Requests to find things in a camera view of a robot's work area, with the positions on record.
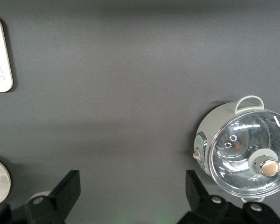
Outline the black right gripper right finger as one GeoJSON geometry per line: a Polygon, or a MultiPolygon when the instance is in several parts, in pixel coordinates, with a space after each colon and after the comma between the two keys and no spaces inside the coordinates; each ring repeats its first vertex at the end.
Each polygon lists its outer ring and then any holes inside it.
{"type": "Polygon", "coordinates": [[[210,195],[194,170],[187,170],[185,191],[190,206],[179,224],[280,224],[266,204],[246,202],[240,208],[220,196],[210,195]]]}

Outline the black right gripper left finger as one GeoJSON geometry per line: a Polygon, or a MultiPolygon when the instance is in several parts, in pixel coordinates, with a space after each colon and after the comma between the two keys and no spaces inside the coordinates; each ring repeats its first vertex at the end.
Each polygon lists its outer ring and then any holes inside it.
{"type": "Polygon", "coordinates": [[[47,196],[34,196],[14,210],[0,203],[0,224],[64,224],[80,194],[80,173],[71,170],[47,196]]]}

